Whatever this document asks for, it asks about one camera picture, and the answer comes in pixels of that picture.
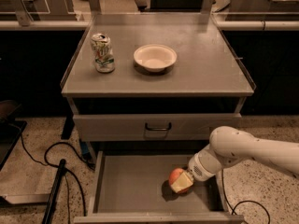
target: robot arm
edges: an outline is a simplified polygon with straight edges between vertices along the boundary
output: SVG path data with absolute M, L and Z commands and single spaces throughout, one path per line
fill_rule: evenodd
M 196 181 L 206 181 L 218 171 L 248 159 L 299 178 L 297 143 L 260 139 L 226 126 L 215 129 L 209 141 L 188 164 L 186 173 Z

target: tabletop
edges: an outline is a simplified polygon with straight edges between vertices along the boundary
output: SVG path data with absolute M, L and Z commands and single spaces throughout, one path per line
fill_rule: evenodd
M 111 38 L 116 69 L 96 71 L 90 38 Z M 141 46 L 162 44 L 177 53 L 172 69 L 149 74 L 134 63 Z M 212 20 L 199 13 L 98 15 L 63 87 L 65 97 L 251 96 L 253 89 Z

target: white bowl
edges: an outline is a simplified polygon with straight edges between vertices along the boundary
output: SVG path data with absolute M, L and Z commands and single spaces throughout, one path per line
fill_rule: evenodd
M 161 72 L 176 62 L 177 54 L 167 46 L 150 44 L 137 49 L 134 60 L 150 72 Z

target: soda can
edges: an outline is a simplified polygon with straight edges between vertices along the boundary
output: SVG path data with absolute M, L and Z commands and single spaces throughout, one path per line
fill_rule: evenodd
M 98 72 L 109 73 L 114 71 L 114 57 L 112 53 L 111 40 L 106 34 L 93 34 L 91 46 L 94 53 L 94 65 Z

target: terrazzo floor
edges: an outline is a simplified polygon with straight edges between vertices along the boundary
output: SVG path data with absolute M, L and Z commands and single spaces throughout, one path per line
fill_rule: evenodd
M 23 140 L 31 155 L 38 161 L 53 143 L 61 141 L 63 118 L 28 118 Z M 273 140 L 299 142 L 299 116 L 243 117 L 239 129 L 253 135 Z M 75 130 L 69 140 L 79 151 L 78 133 Z M 66 167 L 73 171 L 84 190 L 86 208 L 89 206 L 93 171 L 87 168 L 67 146 L 53 148 L 48 156 L 52 163 L 66 159 Z M 0 194 L 22 195 L 50 193 L 56 169 L 32 161 L 18 141 L 0 172 Z M 69 186 L 70 221 L 80 217 L 82 202 L 78 185 L 71 175 L 66 176 Z M 245 200 L 262 204 L 269 212 L 272 224 L 296 224 L 299 220 L 299 180 L 288 177 L 256 161 L 243 161 L 224 170 L 224 187 L 231 206 Z M 41 223 L 46 206 L 24 206 L 0 209 L 0 223 Z M 248 223 L 268 223 L 261 206 L 255 203 L 240 204 L 235 211 Z M 52 223 L 68 223 L 67 185 L 65 178 L 57 199 Z

